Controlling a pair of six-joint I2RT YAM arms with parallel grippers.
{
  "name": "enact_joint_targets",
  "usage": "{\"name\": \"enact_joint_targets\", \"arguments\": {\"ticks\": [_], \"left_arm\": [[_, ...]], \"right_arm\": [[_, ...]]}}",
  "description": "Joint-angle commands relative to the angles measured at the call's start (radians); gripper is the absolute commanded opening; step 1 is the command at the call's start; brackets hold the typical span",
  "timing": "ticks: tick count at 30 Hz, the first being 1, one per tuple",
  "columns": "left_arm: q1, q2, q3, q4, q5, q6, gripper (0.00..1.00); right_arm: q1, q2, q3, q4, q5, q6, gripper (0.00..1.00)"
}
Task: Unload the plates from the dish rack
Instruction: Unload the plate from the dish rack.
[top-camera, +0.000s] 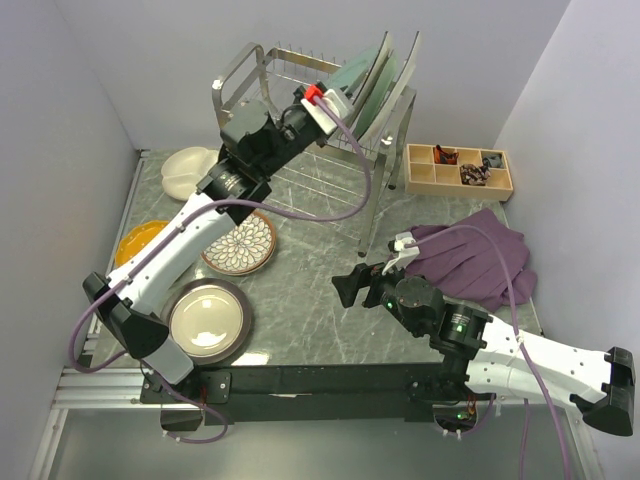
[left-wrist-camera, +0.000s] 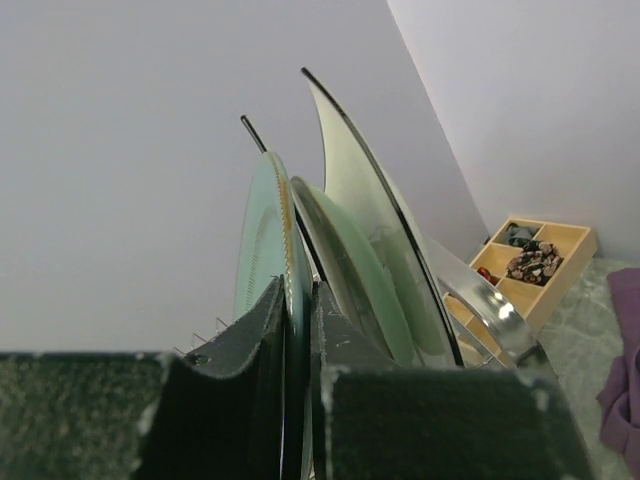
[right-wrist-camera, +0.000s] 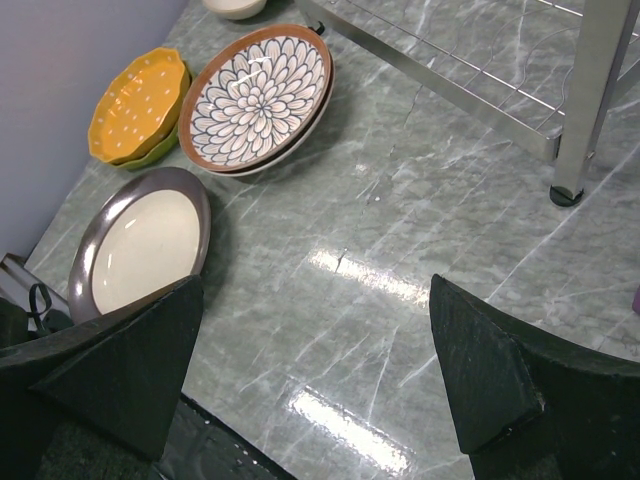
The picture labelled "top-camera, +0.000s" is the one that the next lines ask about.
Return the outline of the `cream divided plate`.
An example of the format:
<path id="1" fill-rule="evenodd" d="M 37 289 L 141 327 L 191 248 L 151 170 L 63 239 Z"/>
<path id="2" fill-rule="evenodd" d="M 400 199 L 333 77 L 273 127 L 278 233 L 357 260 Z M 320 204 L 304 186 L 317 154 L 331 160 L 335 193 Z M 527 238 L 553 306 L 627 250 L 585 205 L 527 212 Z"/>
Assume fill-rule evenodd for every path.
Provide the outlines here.
<path id="1" fill-rule="evenodd" d="M 188 147 L 171 155 L 161 167 L 162 188 L 171 198 L 187 201 L 197 184 L 217 163 L 219 151 Z"/>

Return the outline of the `cream square plate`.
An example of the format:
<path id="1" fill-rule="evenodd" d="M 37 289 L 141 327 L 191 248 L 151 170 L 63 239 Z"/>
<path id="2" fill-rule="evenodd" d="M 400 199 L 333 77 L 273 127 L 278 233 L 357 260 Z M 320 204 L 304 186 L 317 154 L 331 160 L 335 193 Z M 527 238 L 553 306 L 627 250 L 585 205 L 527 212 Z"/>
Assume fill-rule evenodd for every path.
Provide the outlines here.
<path id="1" fill-rule="evenodd" d="M 355 97 L 354 97 L 354 112 L 349 117 L 348 125 L 351 127 L 351 131 L 356 126 L 360 113 L 362 111 L 363 105 L 368 99 L 378 77 L 389 57 L 389 55 L 393 52 L 393 40 L 391 34 L 386 31 L 383 35 L 381 44 L 378 48 L 378 55 L 371 66 L 365 80 L 359 87 Z"/>

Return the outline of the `dark teal round plate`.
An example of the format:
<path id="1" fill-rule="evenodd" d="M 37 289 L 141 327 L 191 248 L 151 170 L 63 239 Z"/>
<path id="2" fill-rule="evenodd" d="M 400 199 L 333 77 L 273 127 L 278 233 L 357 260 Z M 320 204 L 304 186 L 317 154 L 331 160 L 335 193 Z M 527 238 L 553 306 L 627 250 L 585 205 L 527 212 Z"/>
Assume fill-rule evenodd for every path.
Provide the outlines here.
<path id="1" fill-rule="evenodd" d="M 325 83 L 326 87 L 341 90 L 347 98 L 352 98 L 365 80 L 377 55 L 378 48 L 375 46 L 362 51 L 332 73 Z"/>

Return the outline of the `dark brown rimmed plate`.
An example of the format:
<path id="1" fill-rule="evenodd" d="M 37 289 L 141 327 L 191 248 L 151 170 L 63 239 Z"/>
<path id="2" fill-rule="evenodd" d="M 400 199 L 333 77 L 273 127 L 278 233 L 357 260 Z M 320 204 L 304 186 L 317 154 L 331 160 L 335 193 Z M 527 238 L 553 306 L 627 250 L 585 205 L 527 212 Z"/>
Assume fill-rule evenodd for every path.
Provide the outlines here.
<path id="1" fill-rule="evenodd" d="M 235 284 L 202 278 L 178 288 L 165 303 L 161 318 L 195 364 L 211 365 L 241 349 L 252 329 L 253 309 Z"/>

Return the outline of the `orange dotted scalloped plate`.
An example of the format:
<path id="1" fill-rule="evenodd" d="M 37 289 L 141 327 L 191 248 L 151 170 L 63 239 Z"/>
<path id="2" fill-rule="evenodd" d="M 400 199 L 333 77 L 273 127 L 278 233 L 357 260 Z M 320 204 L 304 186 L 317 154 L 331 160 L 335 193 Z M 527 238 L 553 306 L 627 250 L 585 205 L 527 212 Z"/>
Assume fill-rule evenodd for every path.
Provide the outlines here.
<path id="1" fill-rule="evenodd" d="M 168 224 L 168 221 L 153 220 L 134 227 L 119 242 L 114 260 L 115 267 L 129 262 Z"/>

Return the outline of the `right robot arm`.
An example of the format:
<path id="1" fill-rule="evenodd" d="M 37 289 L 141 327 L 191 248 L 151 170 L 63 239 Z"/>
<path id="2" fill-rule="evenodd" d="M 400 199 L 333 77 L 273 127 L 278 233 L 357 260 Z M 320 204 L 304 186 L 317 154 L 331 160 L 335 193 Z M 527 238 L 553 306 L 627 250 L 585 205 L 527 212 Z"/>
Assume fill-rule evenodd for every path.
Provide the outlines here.
<path id="1" fill-rule="evenodd" d="M 447 397 L 460 399 L 468 392 L 549 400 L 577 409 L 598 431 L 632 435 L 635 369 L 630 351 L 581 349 L 515 331 L 492 314 L 447 301 L 421 275 L 384 272 L 380 264 L 358 264 L 331 282 L 343 307 L 352 307 L 358 292 L 366 290 L 363 307 L 382 307 L 412 336 L 427 337 L 444 357 L 438 378 Z"/>

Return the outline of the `floral patterned plate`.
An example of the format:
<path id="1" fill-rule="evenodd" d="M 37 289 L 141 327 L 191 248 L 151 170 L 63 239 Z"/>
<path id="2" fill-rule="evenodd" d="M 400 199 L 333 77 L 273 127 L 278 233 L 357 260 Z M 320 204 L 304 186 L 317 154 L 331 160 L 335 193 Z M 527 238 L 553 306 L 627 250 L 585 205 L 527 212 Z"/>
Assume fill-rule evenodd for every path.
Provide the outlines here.
<path id="1" fill-rule="evenodd" d="M 204 262 L 218 273 L 242 276 L 265 264 L 276 246 L 270 220 L 254 212 L 233 231 L 216 240 L 202 253 Z"/>
<path id="2" fill-rule="evenodd" d="M 259 269 L 275 249 L 272 235 L 227 235 L 202 252 L 207 265 L 218 273 L 242 276 Z"/>

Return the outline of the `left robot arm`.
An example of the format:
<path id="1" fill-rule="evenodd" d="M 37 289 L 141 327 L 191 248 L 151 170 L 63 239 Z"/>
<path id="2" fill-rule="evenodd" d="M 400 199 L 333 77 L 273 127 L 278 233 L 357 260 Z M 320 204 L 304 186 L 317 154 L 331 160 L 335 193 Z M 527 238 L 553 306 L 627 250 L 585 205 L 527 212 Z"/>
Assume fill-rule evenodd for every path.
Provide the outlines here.
<path id="1" fill-rule="evenodd" d="M 91 305 L 81 319 L 98 317 L 126 354 L 164 380 L 173 399 L 193 399 L 200 388 L 195 363 L 155 315 L 156 305 L 208 245 L 262 207 L 271 176 L 343 128 L 350 111 L 341 92 L 317 86 L 299 95 L 280 119 L 261 101 L 237 108 L 221 130 L 217 162 L 179 213 L 132 260 L 84 280 Z"/>

